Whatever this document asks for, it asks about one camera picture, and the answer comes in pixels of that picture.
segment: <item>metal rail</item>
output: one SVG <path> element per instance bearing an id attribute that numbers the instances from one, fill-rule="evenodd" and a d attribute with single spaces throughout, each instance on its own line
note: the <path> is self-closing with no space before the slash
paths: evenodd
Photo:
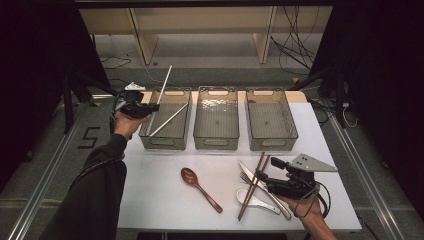
<path id="1" fill-rule="evenodd" d="M 406 239 L 396 221 L 395 216 L 378 190 L 377 185 L 375 184 L 371 174 L 368 172 L 367 167 L 362 161 L 362 158 L 356 150 L 355 145 L 350 139 L 346 129 L 342 129 L 337 123 L 337 120 L 334 118 L 331 118 L 331 124 L 333 125 L 333 128 L 336 131 L 349 160 L 365 189 L 365 192 L 374 207 L 387 236 L 392 240 Z"/>
<path id="2" fill-rule="evenodd" d="M 43 176 L 40 179 L 37 187 L 32 193 L 30 199 L 28 200 L 25 208 L 22 210 L 21 214 L 16 220 L 12 231 L 9 234 L 9 240 L 18 240 L 23 239 L 25 237 L 26 232 L 28 231 L 32 220 L 35 217 L 40 205 L 44 199 L 44 196 L 47 193 L 47 190 L 50 187 L 51 182 L 53 181 L 57 170 L 62 163 L 62 160 L 69 148 L 69 144 L 72 141 L 75 130 L 78 127 L 78 123 L 80 122 L 83 114 L 88 109 L 89 103 L 81 103 L 77 109 L 77 114 L 75 116 L 76 121 L 75 124 L 71 127 L 69 132 L 63 136 L 62 140 L 59 143 L 59 146 L 56 149 L 52 159 L 50 160 L 49 165 L 43 173 Z"/>

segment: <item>black sleeve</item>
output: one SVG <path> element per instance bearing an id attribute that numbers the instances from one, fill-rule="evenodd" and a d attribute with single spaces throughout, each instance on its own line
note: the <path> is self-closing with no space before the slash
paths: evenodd
<path id="1" fill-rule="evenodd" d="M 88 156 L 40 239 L 115 239 L 127 169 L 127 142 L 112 135 Z"/>

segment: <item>plastic bin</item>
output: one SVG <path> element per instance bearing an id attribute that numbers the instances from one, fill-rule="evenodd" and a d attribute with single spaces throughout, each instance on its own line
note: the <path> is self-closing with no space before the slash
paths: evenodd
<path id="1" fill-rule="evenodd" d="M 235 87 L 199 87 L 193 132 L 196 149 L 237 150 L 238 116 Z"/>
<path id="2" fill-rule="evenodd" d="M 160 96 L 160 88 L 154 89 L 150 103 L 156 103 Z M 162 124 L 172 117 L 185 104 L 188 104 L 171 121 L 155 135 Z M 150 121 L 140 128 L 139 136 L 145 149 L 185 150 L 191 113 L 190 88 L 165 88 L 158 112 L 152 114 Z"/>
<path id="3" fill-rule="evenodd" d="M 282 89 L 248 89 L 246 118 L 251 151 L 292 150 L 298 133 Z"/>

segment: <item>knife blade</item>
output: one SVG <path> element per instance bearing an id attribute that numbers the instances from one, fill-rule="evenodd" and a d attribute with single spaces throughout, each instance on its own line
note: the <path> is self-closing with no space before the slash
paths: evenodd
<path id="1" fill-rule="evenodd" d="M 240 160 L 239 160 L 239 163 L 243 172 L 249 177 L 250 181 L 252 181 L 254 178 L 253 173 Z M 291 219 L 291 214 L 287 210 L 287 208 L 284 207 L 283 204 L 281 204 L 281 202 L 278 200 L 278 198 L 274 194 L 268 192 L 268 190 L 262 184 L 261 181 L 258 181 L 258 187 L 262 189 L 275 202 L 275 204 L 277 204 L 278 208 L 280 208 L 281 212 L 283 213 L 283 215 L 286 217 L 287 220 Z"/>

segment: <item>spoon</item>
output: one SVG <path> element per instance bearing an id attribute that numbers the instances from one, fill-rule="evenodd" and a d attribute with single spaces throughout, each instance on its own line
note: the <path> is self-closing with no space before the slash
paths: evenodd
<path id="1" fill-rule="evenodd" d="M 205 190 L 203 190 L 202 187 L 200 187 L 199 182 L 197 181 L 196 173 L 193 172 L 190 168 L 183 168 L 181 169 L 181 177 L 184 179 L 184 182 L 186 182 L 189 185 L 197 187 L 203 195 L 206 197 L 206 199 L 209 201 L 209 203 L 212 205 L 212 207 L 215 208 L 215 210 L 219 213 L 222 212 L 222 207 L 218 205 L 218 203 L 213 200 L 209 194 L 206 193 Z"/>
<path id="2" fill-rule="evenodd" d="M 247 190 L 246 189 L 240 189 L 237 191 L 237 199 L 240 203 L 244 203 L 244 199 L 246 198 Z M 259 200 L 257 197 L 253 196 L 250 198 L 250 201 L 248 203 L 249 206 L 258 206 L 266 208 L 275 214 L 280 214 L 281 210 L 277 207 L 272 206 L 271 204 L 265 203 L 261 200 Z"/>

